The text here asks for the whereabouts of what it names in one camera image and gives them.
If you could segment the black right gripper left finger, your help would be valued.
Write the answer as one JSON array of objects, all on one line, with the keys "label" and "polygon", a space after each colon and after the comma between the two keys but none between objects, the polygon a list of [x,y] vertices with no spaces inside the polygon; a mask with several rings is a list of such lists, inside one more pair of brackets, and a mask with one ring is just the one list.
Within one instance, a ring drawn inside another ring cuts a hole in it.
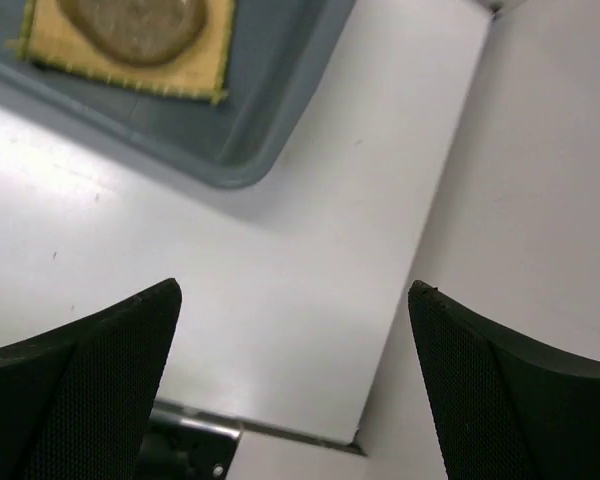
[{"label": "black right gripper left finger", "polygon": [[0,347],[0,479],[129,479],[181,309],[167,279]]}]

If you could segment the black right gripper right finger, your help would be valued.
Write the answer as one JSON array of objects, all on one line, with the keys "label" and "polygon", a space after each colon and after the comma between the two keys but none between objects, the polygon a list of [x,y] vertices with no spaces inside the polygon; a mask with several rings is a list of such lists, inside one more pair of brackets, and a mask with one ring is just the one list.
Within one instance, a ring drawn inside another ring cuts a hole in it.
[{"label": "black right gripper right finger", "polygon": [[600,362],[416,281],[408,312],[450,479],[600,479]]}]

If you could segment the yellow woven placemat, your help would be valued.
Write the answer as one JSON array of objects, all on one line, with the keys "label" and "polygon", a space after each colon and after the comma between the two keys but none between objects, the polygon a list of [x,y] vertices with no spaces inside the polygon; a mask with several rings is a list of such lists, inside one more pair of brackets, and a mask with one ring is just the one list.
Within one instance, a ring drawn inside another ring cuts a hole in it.
[{"label": "yellow woven placemat", "polygon": [[205,1],[209,17],[197,40],[174,60],[156,67],[133,67],[108,58],[72,25],[59,2],[26,2],[17,37],[5,42],[20,60],[157,96],[204,99],[213,104],[226,98],[234,2]]}]

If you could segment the clear glass plate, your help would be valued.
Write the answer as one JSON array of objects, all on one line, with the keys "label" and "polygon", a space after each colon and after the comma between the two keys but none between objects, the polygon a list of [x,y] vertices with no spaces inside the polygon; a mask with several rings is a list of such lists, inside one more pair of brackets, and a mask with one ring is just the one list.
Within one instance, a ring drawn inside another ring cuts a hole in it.
[{"label": "clear glass plate", "polygon": [[61,12],[108,58],[133,67],[156,67],[190,47],[206,26],[205,1],[60,1]]}]

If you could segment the grey plastic bin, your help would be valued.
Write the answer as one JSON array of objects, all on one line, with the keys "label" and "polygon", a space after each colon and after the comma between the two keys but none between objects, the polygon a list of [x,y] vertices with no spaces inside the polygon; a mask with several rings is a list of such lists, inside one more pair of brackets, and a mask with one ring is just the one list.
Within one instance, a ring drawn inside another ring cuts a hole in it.
[{"label": "grey plastic bin", "polygon": [[0,83],[207,185],[242,188],[271,169],[311,100],[354,4],[240,1],[219,105],[108,86],[16,58],[24,1],[0,1]]}]

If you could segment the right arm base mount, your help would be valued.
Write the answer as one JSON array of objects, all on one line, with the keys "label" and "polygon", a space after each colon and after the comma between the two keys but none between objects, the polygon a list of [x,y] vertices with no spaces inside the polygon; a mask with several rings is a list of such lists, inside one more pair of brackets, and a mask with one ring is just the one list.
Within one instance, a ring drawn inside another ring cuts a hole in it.
[{"label": "right arm base mount", "polygon": [[157,400],[133,477],[225,479],[242,432],[234,420]]}]

